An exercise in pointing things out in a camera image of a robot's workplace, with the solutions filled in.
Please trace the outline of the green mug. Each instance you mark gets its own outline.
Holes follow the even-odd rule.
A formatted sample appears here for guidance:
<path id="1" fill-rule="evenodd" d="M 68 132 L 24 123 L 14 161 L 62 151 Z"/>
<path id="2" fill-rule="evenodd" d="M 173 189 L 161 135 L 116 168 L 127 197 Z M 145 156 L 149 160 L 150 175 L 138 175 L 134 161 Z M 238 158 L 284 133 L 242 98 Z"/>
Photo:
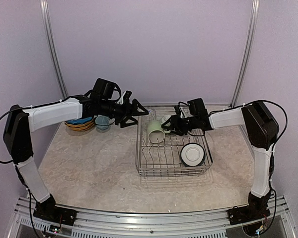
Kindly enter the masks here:
<path id="1" fill-rule="evenodd" d="M 147 126 L 147 137 L 152 144 L 162 143 L 165 139 L 165 132 L 157 120 L 152 120 Z"/>

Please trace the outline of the light blue mug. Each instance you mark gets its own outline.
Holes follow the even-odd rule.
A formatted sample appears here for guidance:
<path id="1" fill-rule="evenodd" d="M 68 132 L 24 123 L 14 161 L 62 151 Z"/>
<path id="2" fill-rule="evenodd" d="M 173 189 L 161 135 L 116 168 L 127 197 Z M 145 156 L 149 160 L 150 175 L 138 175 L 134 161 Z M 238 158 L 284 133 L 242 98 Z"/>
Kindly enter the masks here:
<path id="1" fill-rule="evenodd" d="M 98 131 L 105 132 L 110 129 L 110 126 L 114 123 L 114 120 L 107 116 L 97 116 L 94 123 Z"/>

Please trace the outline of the blue dotted plate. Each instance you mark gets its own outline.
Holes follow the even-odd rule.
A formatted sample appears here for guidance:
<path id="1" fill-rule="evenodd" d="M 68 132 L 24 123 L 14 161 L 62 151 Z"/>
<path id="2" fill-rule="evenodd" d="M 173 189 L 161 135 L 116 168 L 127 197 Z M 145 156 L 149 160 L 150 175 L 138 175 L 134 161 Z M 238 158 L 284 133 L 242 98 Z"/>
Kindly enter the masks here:
<path id="1" fill-rule="evenodd" d="M 90 121 L 92 121 L 92 117 L 83 118 L 83 119 L 68 120 L 68 121 L 65 121 L 65 123 L 72 124 L 72 125 L 78 125 L 78 124 L 85 124 L 85 123 L 88 123 Z"/>

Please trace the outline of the large yellow dotted plate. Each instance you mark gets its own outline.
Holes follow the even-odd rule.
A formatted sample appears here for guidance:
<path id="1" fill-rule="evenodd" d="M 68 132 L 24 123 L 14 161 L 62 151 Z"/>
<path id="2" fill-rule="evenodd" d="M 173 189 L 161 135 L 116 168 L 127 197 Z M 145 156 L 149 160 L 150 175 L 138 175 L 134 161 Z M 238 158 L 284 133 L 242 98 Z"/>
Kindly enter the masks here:
<path id="1" fill-rule="evenodd" d="M 71 128 L 81 128 L 84 129 L 85 127 L 91 127 L 94 125 L 94 120 L 69 120 L 65 122 L 65 125 Z"/>

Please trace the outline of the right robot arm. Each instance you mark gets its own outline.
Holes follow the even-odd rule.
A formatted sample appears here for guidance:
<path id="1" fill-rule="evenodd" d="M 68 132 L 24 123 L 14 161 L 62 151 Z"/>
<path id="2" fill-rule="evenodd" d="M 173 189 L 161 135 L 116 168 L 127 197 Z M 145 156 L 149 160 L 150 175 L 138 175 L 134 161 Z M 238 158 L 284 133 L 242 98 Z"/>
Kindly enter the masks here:
<path id="1" fill-rule="evenodd" d="M 254 153 L 254 181 L 248 197 L 244 216 L 255 220 L 266 209 L 273 191 L 271 177 L 274 172 L 275 146 L 284 134 L 266 107 L 267 100 L 256 100 L 235 108 L 208 112 L 203 99 L 188 101 L 190 116 L 185 117 L 181 107 L 175 106 L 176 114 L 162 124 L 162 128 L 177 135 L 187 135 L 194 129 L 210 131 L 223 127 L 243 125 Z"/>

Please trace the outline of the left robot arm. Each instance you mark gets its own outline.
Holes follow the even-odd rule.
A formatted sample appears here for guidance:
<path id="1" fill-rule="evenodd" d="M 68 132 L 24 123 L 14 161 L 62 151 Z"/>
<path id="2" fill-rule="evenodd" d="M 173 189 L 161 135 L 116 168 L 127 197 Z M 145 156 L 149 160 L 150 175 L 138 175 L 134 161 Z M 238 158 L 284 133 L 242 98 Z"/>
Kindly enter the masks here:
<path id="1" fill-rule="evenodd" d="M 69 96 L 57 102 L 37 106 L 14 105 L 4 113 L 7 117 L 3 141 L 25 187 L 36 199 L 37 210 L 48 220 L 56 220 L 60 213 L 55 199 L 46 188 L 34 162 L 31 133 L 64 121 L 106 116 L 121 128 L 138 124 L 138 116 L 148 115 L 132 92 L 123 93 L 115 83 L 97 79 L 94 87 L 84 95 Z"/>

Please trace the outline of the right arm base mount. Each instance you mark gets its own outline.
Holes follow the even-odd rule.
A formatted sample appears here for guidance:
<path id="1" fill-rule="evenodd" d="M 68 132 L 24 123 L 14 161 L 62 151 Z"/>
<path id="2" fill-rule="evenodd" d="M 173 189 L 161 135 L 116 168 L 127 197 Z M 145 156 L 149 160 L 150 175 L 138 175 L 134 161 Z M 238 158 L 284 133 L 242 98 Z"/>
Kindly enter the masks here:
<path id="1" fill-rule="evenodd" d="M 248 205 L 233 207 L 227 211 L 230 225 L 247 223 L 270 216 L 268 201 L 264 198 L 249 198 Z"/>

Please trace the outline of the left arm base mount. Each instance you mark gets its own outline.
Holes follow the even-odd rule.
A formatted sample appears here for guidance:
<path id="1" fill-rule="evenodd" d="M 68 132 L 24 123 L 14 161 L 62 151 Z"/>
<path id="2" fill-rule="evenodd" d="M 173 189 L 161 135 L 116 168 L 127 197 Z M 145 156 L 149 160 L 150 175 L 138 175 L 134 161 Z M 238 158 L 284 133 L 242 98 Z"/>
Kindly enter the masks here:
<path id="1" fill-rule="evenodd" d="M 74 209 L 59 207 L 52 195 L 44 202 L 36 202 L 34 217 L 45 221 L 58 223 L 59 225 L 73 226 L 77 211 Z"/>

